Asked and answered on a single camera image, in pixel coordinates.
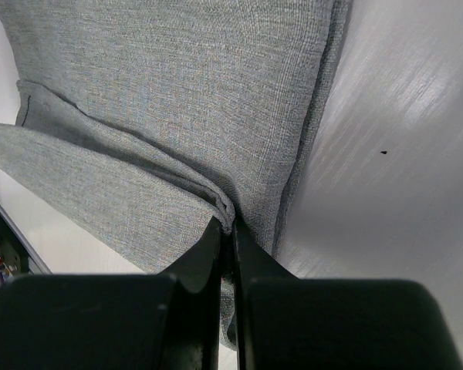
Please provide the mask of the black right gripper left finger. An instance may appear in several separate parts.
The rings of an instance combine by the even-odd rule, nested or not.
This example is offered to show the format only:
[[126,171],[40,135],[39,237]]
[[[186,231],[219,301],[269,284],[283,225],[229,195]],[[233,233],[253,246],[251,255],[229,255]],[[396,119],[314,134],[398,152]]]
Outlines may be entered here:
[[159,274],[29,275],[0,287],[0,369],[215,369],[221,225]]

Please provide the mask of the grey cloth napkin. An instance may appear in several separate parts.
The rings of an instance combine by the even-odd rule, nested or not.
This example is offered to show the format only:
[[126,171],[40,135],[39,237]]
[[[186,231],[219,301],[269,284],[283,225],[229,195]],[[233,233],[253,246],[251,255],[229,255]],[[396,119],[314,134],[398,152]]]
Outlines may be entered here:
[[19,72],[0,169],[147,273],[211,218],[277,251],[346,1],[0,1]]

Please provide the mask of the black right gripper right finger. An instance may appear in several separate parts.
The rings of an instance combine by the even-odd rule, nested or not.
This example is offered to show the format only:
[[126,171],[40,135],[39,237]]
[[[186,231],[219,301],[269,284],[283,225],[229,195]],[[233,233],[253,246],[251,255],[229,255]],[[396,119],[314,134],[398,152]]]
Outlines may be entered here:
[[393,279],[301,279],[237,221],[232,231],[241,369],[461,369],[438,303]]

